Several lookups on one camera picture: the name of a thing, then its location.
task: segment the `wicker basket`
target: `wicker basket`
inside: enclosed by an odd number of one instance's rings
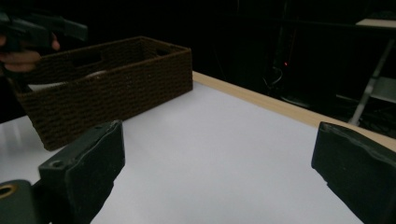
[[[23,91],[50,83],[58,85]],[[191,50],[138,36],[45,56],[23,84],[10,84],[44,148],[53,150],[94,125],[191,91]]]

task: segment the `table surface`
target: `table surface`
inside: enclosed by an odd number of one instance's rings
[[[92,223],[361,223],[310,166],[318,123],[339,121],[193,77],[193,91],[123,122],[126,164]],[[1,124],[0,183],[35,183],[54,153],[27,117]]]

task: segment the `metal stand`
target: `metal stand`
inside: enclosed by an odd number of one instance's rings
[[[366,107],[368,100],[370,99],[370,97],[372,97],[373,91],[375,89],[375,84],[379,79],[379,74],[381,73],[382,67],[384,66],[384,63],[387,60],[391,49],[393,48],[394,42],[394,39],[390,39],[388,41],[388,44],[385,47],[385,50],[382,53],[382,56],[379,59],[378,64],[376,65],[376,68],[372,76],[370,77],[369,82],[367,83],[366,89],[364,90],[363,96],[361,97],[361,101],[359,102],[359,105],[356,108],[352,119],[349,121],[350,124],[359,126],[359,119],[361,118],[361,114],[363,113],[364,107]]]

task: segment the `round hole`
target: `round hole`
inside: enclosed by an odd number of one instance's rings
[[[0,186],[0,199],[6,198],[13,194],[17,187],[15,185],[4,185]]]
[[[52,161],[49,165],[52,167],[61,167],[64,165],[64,163],[61,161]]]

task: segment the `table edge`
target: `table edge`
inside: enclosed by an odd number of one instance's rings
[[[192,72],[192,79],[195,82],[201,83],[207,87],[213,88],[218,91],[225,92],[239,99],[245,100],[247,102],[253,103],[265,109],[269,109],[283,116],[289,117],[291,119],[298,120],[304,124],[318,128],[319,124],[324,122],[329,122],[344,126],[358,133],[365,135],[366,137],[376,141],[384,147],[396,152],[396,139],[390,138],[380,133],[374,133],[372,131],[348,124],[338,119],[332,119],[330,117],[320,115],[316,112],[309,111],[307,109],[301,108],[297,105],[291,105],[275,98],[257,93],[255,91],[250,91],[242,87],[236,86],[234,84],[224,82],[222,80],[198,73]]]

